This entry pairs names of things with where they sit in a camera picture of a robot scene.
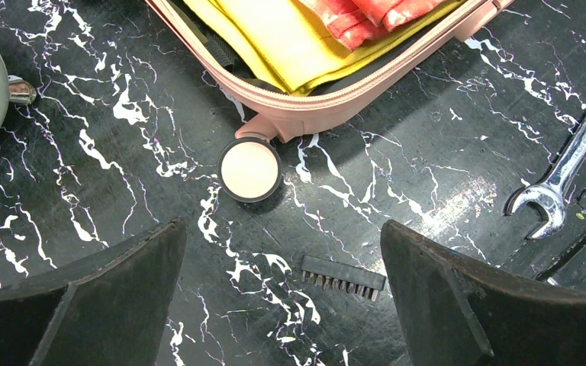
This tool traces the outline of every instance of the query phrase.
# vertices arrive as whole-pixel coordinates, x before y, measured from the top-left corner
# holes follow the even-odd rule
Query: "wrench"
[[[549,174],[538,183],[522,188],[509,200],[507,216],[515,214],[524,204],[531,203],[546,220],[527,236],[528,239],[546,238],[565,225],[565,196],[585,157],[586,116]]]

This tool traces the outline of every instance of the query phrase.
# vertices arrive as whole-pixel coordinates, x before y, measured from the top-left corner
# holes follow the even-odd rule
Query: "orange fabric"
[[[323,22],[331,36],[354,51],[366,40],[385,37],[421,18],[444,0],[298,0]]]

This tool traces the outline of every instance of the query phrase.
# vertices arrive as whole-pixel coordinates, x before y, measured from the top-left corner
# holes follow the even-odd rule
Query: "black marble surface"
[[[0,287],[186,217],[158,365],[410,364],[388,291],[373,303],[298,280],[304,253],[385,273],[378,235],[390,218],[574,285],[573,269],[556,269],[586,233],[586,163],[556,236],[526,241],[539,214],[503,210],[586,111],[583,2],[517,0],[349,123],[278,144],[284,183],[254,205],[215,175],[251,112],[140,0],[1,0],[0,50],[40,92],[0,132]]]

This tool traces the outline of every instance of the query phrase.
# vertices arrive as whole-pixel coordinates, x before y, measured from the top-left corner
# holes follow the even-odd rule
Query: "yellow fabric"
[[[419,21],[350,52],[331,37],[316,15],[297,0],[184,0],[224,38],[255,76],[290,95],[305,96],[341,79],[456,9],[446,0]]]

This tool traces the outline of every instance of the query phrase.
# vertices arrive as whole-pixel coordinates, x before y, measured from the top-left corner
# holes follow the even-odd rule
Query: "bit holder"
[[[302,258],[302,282],[322,286],[325,291],[331,287],[376,301],[385,289],[386,279],[382,274],[351,265],[309,255]]]

